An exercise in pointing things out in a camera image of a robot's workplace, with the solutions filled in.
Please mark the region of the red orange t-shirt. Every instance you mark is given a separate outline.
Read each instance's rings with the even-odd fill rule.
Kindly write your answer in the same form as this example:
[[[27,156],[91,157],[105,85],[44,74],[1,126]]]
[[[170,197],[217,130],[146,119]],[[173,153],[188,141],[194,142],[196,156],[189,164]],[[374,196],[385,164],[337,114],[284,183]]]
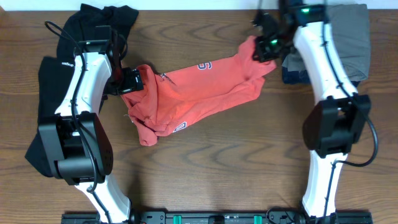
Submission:
[[[253,60],[254,40],[253,36],[248,37],[232,57],[172,72],[155,73],[149,65],[138,66],[143,90],[121,98],[137,128],[140,144],[153,146],[159,137],[257,99],[265,75],[272,72],[276,64]]]

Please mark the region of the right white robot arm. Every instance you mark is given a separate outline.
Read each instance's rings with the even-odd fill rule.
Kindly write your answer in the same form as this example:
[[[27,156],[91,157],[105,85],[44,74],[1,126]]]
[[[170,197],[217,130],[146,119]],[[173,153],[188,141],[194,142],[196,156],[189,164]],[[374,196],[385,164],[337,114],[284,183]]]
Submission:
[[[369,213],[339,213],[335,207],[343,166],[370,165],[377,156],[378,138],[369,119],[371,100],[358,93],[336,50],[326,4],[280,1],[278,19],[258,9],[252,23],[262,32],[255,39],[253,60],[268,62],[295,49],[313,89],[315,106],[302,126],[310,170],[295,222],[371,223]],[[373,154],[366,162],[349,162],[348,154],[366,124],[373,135]]]

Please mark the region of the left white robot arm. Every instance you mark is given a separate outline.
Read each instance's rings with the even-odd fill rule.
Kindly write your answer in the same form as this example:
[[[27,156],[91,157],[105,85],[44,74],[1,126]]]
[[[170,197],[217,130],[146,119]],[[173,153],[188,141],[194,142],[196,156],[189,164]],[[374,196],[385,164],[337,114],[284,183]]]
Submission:
[[[138,70],[123,67],[125,38],[111,26],[95,27],[92,40],[77,42],[50,21],[45,26],[75,46],[74,73],[60,106],[39,123],[52,175],[83,192],[96,213],[66,213],[62,223],[140,223],[141,216],[111,173],[113,148],[98,117],[108,95],[144,88]]]

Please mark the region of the folded dark blue jeans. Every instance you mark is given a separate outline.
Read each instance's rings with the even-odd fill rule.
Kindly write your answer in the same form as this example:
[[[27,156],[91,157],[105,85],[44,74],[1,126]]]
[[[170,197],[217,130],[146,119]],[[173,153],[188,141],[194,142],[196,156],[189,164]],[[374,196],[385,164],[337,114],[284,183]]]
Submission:
[[[344,70],[354,86],[358,86],[362,80],[368,77],[357,68],[344,65]],[[305,64],[300,58],[287,56],[282,62],[282,81],[285,84],[311,84]]]

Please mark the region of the black t-shirt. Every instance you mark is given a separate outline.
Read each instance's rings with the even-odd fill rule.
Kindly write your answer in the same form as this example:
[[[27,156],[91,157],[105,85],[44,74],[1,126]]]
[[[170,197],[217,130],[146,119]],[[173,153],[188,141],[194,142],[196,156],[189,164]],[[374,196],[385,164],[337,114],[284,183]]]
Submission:
[[[129,6],[107,6],[99,9],[82,4],[80,10],[67,19],[63,30],[76,41],[82,41],[94,39],[96,26],[111,26],[118,34],[128,38],[138,15],[139,11]],[[74,46],[69,40],[60,39],[57,45],[57,56],[42,59],[38,72],[38,122],[42,118],[53,115],[67,93],[74,72],[73,51]],[[31,142],[25,158],[43,176],[53,176],[39,133]]]

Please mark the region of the folded grey garment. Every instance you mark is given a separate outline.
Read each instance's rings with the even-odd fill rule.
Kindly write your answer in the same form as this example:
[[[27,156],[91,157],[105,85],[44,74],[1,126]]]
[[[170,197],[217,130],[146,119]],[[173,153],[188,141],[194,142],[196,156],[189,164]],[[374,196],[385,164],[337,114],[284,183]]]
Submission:
[[[367,5],[332,5],[327,7],[327,13],[333,41],[342,64],[357,68],[369,78],[371,40]],[[287,56],[302,59],[296,50],[284,55],[282,61]]]

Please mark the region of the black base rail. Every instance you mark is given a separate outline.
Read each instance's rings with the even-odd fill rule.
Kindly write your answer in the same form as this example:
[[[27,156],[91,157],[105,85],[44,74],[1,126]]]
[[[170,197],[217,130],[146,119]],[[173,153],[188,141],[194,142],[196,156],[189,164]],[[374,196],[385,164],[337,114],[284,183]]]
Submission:
[[[269,210],[265,213],[172,213],[152,211],[135,215],[122,224],[373,224],[369,212],[336,212],[326,218],[307,218],[293,210]]]

